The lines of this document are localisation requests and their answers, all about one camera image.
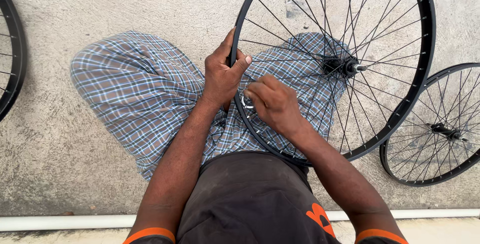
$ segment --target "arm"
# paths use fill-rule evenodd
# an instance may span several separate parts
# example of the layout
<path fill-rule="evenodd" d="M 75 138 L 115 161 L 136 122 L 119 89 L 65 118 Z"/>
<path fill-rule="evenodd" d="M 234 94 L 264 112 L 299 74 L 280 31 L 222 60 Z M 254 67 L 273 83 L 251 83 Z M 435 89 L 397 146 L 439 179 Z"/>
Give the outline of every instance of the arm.
<path fill-rule="evenodd" d="M 375 188 L 302 117 L 295 90 L 265 75 L 250 84 L 245 94 L 258 116 L 305 154 L 325 190 L 350 218 L 357 235 L 366 229 L 381 229 L 403 237 Z"/>
<path fill-rule="evenodd" d="M 210 125 L 222 105 L 230 105 L 243 72 L 252 62 L 237 51 L 237 62 L 226 65 L 232 29 L 222 44 L 205 59 L 205 89 L 172 143 L 165 151 L 143 195 L 129 236 L 147 228 L 164 228 L 176 234 L 183 208 L 197 183 Z"/>

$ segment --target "orange sleeve trim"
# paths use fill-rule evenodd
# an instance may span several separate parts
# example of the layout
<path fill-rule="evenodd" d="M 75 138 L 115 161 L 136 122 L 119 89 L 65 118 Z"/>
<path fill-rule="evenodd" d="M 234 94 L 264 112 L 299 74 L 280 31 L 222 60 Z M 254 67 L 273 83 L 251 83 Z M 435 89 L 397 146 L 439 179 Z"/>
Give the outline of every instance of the orange sleeve trim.
<path fill-rule="evenodd" d="M 132 241 L 137 240 L 141 237 L 147 236 L 147 235 L 163 235 L 169 238 L 173 244 L 175 244 L 175 236 L 170 232 L 169 230 L 165 228 L 160 228 L 160 227 L 152 227 L 152 228 L 147 228 L 140 230 L 136 232 L 133 235 L 130 235 L 129 238 L 127 238 L 125 241 L 123 241 L 123 244 L 130 244 Z"/>
<path fill-rule="evenodd" d="M 355 244 L 357 244 L 358 242 L 362 241 L 367 237 L 373 237 L 373 236 L 388 238 L 393 241 L 397 241 L 400 244 L 409 244 L 405 239 L 399 237 L 398 235 L 385 230 L 381 230 L 381 229 L 367 229 L 365 231 L 362 231 L 361 233 L 358 234 L 357 239 L 355 240 Z"/>

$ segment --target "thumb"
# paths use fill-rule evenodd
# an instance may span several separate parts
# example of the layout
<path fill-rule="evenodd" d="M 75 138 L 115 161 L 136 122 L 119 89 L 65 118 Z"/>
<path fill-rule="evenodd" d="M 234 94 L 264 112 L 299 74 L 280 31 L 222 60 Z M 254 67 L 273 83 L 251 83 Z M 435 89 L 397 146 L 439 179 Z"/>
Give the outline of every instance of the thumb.
<path fill-rule="evenodd" d="M 263 117 L 267 112 L 267 107 L 265 106 L 265 102 L 253 91 L 249 91 L 248 89 L 244 90 L 245 96 L 247 96 L 255 106 L 255 110 L 260 117 Z"/>
<path fill-rule="evenodd" d="M 233 67 L 230 68 L 229 72 L 236 75 L 238 78 L 240 78 L 243 75 L 243 73 L 248 69 L 251 63 L 252 63 L 251 56 L 239 58 L 235 62 L 235 64 L 233 64 Z"/>

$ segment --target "wheel hub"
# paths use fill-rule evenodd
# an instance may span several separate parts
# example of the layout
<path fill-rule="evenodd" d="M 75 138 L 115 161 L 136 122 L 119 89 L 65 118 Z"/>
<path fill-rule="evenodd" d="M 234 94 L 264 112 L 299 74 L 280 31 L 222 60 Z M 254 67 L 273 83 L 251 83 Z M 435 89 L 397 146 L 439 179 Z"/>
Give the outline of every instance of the wheel hub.
<path fill-rule="evenodd" d="M 463 142 L 468 142 L 469 140 L 465 137 L 462 136 L 462 133 L 460 133 L 459 130 L 453 129 L 450 130 L 443 123 L 437 123 L 437 124 L 429 124 L 427 125 L 430 126 L 431 132 L 434 134 L 441 134 L 442 136 L 446 137 L 450 141 L 456 141 L 460 140 Z"/>
<path fill-rule="evenodd" d="M 345 78 L 352 78 L 358 72 L 367 70 L 366 67 L 359 64 L 356 57 L 352 56 L 343 59 L 326 58 L 321 67 L 326 74 L 336 72 Z"/>

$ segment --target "finger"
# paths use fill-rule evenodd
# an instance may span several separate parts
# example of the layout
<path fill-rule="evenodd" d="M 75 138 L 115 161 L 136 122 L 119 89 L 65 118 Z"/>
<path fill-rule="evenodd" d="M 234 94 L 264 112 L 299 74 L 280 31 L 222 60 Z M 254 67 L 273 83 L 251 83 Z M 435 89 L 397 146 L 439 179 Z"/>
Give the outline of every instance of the finger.
<path fill-rule="evenodd" d="M 275 76 L 271 74 L 266 74 L 258 78 L 257 82 L 264 83 L 267 85 L 269 88 L 276 90 L 282 87 L 287 87 L 284 83 L 280 82 Z"/>
<path fill-rule="evenodd" d="M 243 75 L 243 73 L 248 69 L 248 66 L 252 63 L 252 57 L 251 56 L 246 56 L 243 58 L 240 58 L 233 64 L 233 67 L 231 67 L 227 73 L 233 74 L 235 78 L 240 79 Z"/>
<path fill-rule="evenodd" d="M 213 55 L 223 58 L 226 58 L 230 55 L 230 50 L 232 49 L 233 44 L 233 35 L 235 34 L 235 28 L 236 26 L 229 31 L 225 39 L 222 41 L 222 43 L 220 43 L 220 46 L 215 49 Z"/>
<path fill-rule="evenodd" d="M 247 88 L 249 92 L 253 92 L 260 97 L 267 106 L 272 106 L 272 98 L 275 96 L 275 91 L 269 88 L 266 84 L 256 81 L 249 84 Z"/>
<path fill-rule="evenodd" d="M 255 92 L 249 91 L 248 89 L 245 89 L 243 93 L 252 101 L 253 106 L 255 106 L 255 110 L 257 111 L 257 114 L 261 117 L 264 116 L 267 112 L 265 101 L 262 100 L 257 94 L 255 94 Z"/>
<path fill-rule="evenodd" d="M 237 60 L 245 58 L 243 52 L 237 48 L 237 56 L 235 57 Z"/>

